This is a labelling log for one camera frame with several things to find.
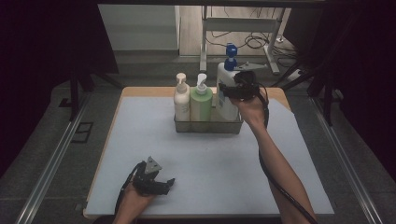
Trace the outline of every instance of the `white mat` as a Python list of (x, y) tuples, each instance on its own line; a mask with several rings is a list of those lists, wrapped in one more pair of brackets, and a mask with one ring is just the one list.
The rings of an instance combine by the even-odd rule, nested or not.
[[(269, 109), (268, 131), (304, 183), (315, 213), (333, 214), (294, 115), (276, 100)], [(121, 185), (148, 156), (163, 167), (157, 181), (176, 182), (143, 215), (279, 214), (246, 123), (240, 134), (176, 133), (173, 116), (172, 98), (123, 97), (85, 215), (113, 214)]]

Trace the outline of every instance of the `wall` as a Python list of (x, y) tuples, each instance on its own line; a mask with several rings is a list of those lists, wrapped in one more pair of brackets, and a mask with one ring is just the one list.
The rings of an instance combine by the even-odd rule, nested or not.
[(179, 7), (98, 6), (113, 50), (178, 49)]

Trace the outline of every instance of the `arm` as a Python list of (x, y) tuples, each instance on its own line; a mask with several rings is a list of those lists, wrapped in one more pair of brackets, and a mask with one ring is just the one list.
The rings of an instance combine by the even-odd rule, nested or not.
[[(239, 108), (242, 118), (249, 125), (256, 136), (259, 150), (268, 172), (274, 180), (282, 186), (300, 205), (315, 218), (314, 211), (302, 182), (294, 173), (288, 161), (279, 151), (271, 136), (264, 127), (264, 114), (262, 103), (255, 97), (249, 101), (232, 99), (234, 105)], [(290, 203), (278, 189), (270, 183), (277, 207), (283, 223), (309, 223), (308, 220)]]
[(147, 197), (141, 196), (132, 183), (125, 189), (119, 211), (113, 221), (113, 224), (130, 224), (137, 218), (154, 199), (155, 195)]

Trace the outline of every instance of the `pump bottle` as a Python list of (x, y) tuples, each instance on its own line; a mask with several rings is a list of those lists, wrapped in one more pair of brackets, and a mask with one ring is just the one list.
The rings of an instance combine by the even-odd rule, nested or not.
[(206, 74), (199, 74), (197, 86), (191, 88), (191, 121), (210, 121), (213, 91), (205, 81)]
[(217, 76), (217, 93), (218, 97), (216, 99), (216, 110), (218, 113), (226, 120), (236, 120), (238, 117), (238, 108), (231, 103), (230, 98), (225, 97), (222, 91), (219, 89), (219, 83), (223, 83), (228, 87), (234, 87), (235, 82), (233, 77), (238, 71), (234, 71), (236, 67), (236, 59), (234, 56), (237, 54), (237, 47), (234, 44), (228, 43), (226, 54), (228, 59), (224, 63), (218, 65), (218, 76)]
[(186, 83), (186, 75), (176, 75), (177, 86), (175, 89), (175, 120), (190, 121), (190, 86)]

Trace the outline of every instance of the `hand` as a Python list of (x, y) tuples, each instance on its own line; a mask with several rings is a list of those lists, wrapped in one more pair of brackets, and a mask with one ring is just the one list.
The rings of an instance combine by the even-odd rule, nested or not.
[(124, 191), (120, 208), (113, 224), (131, 223), (146, 209), (154, 198), (155, 195), (141, 196), (132, 185), (132, 182), (129, 183)]
[(238, 99), (230, 98), (233, 105), (236, 105), (239, 109), (239, 113), (242, 119), (251, 127), (252, 125), (263, 125), (264, 123), (264, 111), (263, 105), (259, 97), (247, 101), (240, 101)]

